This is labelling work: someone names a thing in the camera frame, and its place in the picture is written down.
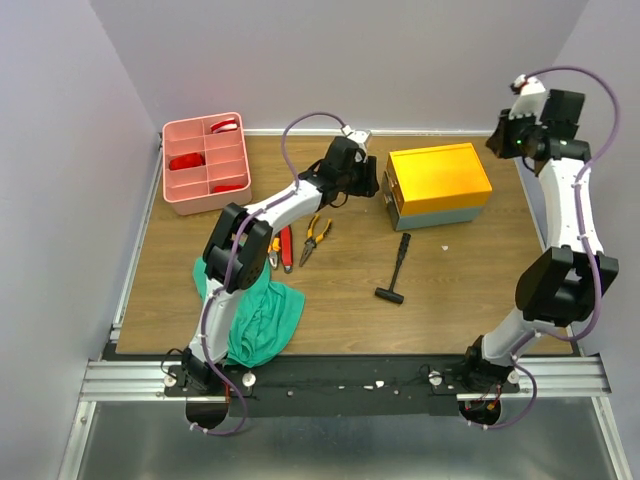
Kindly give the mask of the red utility knife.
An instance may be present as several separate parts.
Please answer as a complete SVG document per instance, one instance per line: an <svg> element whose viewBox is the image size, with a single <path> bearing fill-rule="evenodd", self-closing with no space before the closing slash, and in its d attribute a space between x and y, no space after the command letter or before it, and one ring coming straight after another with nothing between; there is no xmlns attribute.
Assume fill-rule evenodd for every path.
<svg viewBox="0 0 640 480"><path fill-rule="evenodd" d="M293 271L294 267L293 235L291 226L288 225L283 228L279 236L281 264L283 266L284 272L290 274Z"/></svg>

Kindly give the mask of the yellow needle nose pliers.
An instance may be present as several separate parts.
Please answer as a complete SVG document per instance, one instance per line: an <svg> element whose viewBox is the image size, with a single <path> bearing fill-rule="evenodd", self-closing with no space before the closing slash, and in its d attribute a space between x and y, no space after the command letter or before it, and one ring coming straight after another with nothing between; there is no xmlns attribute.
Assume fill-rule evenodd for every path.
<svg viewBox="0 0 640 480"><path fill-rule="evenodd" d="M332 228L333 220L329 218L326 222L326 225L320 230L318 234L314 233L314 229L316 227L317 222L320 219L319 214L315 214L312 219L309 221L307 226L306 240L304 243L303 251L301 254L301 258L299 261L299 266L303 267L304 264L308 261L313 251L316 249L319 243L323 242L327 237Z"/></svg>

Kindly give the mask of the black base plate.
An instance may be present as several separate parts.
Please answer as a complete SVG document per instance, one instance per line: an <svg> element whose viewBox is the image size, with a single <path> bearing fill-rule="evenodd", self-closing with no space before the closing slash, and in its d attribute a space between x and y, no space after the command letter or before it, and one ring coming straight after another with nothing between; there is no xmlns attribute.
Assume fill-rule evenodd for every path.
<svg viewBox="0 0 640 480"><path fill-rule="evenodd" d="M464 398L488 399L494 383L470 380L460 355L282 355L248 369L222 372L224 383L199 391L181 361L169 368L164 393L192 401L220 400L234 417L455 416Z"/></svg>

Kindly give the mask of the green cloth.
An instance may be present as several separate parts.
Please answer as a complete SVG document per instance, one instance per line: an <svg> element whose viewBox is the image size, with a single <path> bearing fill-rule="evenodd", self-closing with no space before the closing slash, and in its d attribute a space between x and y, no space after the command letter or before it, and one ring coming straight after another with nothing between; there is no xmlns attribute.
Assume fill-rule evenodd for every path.
<svg viewBox="0 0 640 480"><path fill-rule="evenodd" d="M189 343L197 359L224 359L252 368L271 361L288 345L303 313L305 296L272 281L269 266L249 289L232 294L219 292L220 284L207 279L202 259L195 261L192 276L204 315Z"/></svg>

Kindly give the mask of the red cloth in tray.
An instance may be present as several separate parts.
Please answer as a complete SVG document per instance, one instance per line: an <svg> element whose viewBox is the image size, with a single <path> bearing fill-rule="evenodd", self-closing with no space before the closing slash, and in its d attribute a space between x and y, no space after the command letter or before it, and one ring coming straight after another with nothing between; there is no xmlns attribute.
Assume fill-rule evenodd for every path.
<svg viewBox="0 0 640 480"><path fill-rule="evenodd" d="M188 153L172 158L169 161L168 168L170 171L185 170L203 166L205 159L201 153Z"/></svg>

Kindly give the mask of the black yellow combination pliers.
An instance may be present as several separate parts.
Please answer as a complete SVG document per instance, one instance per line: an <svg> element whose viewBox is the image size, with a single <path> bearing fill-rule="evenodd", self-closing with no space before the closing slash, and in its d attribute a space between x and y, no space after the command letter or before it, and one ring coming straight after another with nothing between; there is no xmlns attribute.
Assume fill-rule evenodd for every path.
<svg viewBox="0 0 640 480"><path fill-rule="evenodd" d="M279 253L280 253L280 237L276 235L272 240L268 248L268 261L270 267L276 270L279 265Z"/></svg>

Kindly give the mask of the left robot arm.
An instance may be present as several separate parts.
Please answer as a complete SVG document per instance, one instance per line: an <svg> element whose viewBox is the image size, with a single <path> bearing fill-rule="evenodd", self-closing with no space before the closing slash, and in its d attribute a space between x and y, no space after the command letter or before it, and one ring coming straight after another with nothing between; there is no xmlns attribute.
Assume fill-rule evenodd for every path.
<svg viewBox="0 0 640 480"><path fill-rule="evenodd" d="M201 395L224 382L217 364L240 300L262 274L275 234L331 205L339 195L373 197L379 189L376 158L367 154L371 133L335 137L325 156L297 175L283 191L257 204L227 205L204 248L205 301L192 340L181 354L186 382Z"/></svg>

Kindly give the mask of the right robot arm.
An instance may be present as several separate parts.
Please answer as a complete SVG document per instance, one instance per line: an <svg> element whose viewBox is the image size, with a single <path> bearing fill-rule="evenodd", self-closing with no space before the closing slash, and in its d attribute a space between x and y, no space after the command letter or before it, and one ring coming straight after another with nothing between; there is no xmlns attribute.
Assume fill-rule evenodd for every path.
<svg viewBox="0 0 640 480"><path fill-rule="evenodd" d="M532 81L516 92L486 145L498 158L533 161L545 201L547 248L518 280L514 309L467 349L460 379L474 392L505 383L516 358L540 337L559 339L572 323L594 320L619 272L593 222L585 169L590 146L576 137L584 94Z"/></svg>

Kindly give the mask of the orange grey drawer box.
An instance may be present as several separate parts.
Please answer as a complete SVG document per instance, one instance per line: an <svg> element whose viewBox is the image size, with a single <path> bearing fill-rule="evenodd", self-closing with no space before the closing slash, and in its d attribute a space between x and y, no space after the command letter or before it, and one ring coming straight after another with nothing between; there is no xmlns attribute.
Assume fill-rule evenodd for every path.
<svg viewBox="0 0 640 480"><path fill-rule="evenodd" d="M469 142L391 151L381 188L396 231L471 222L493 191Z"/></svg>

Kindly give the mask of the pink compartment tray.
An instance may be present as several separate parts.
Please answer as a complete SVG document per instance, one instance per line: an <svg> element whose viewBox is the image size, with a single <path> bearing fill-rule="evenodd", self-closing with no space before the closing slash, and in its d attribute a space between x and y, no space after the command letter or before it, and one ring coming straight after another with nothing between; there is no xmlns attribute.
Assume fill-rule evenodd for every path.
<svg viewBox="0 0 640 480"><path fill-rule="evenodd" d="M242 117L218 113L166 123L162 193L176 214L248 204L252 178Z"/></svg>

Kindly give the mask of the red item front compartment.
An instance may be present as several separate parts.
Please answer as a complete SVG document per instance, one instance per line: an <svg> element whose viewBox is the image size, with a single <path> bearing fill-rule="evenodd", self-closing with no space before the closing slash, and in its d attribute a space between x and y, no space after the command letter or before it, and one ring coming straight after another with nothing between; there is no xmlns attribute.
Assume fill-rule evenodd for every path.
<svg viewBox="0 0 640 480"><path fill-rule="evenodd" d="M234 184L234 185L215 185L215 186L212 187L211 193L212 194L221 194L221 193L226 193L226 192L243 190L244 188L245 188L244 185L238 185L238 184Z"/></svg>

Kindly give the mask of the red white tape roll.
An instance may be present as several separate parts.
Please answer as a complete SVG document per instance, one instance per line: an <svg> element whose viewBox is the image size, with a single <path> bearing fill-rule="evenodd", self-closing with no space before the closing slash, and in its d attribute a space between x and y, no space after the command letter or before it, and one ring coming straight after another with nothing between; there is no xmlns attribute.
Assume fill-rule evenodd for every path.
<svg viewBox="0 0 640 480"><path fill-rule="evenodd" d="M239 128L239 124L235 118L228 118L219 122L213 123L209 126L210 134L220 134L230 131L235 131Z"/></svg>

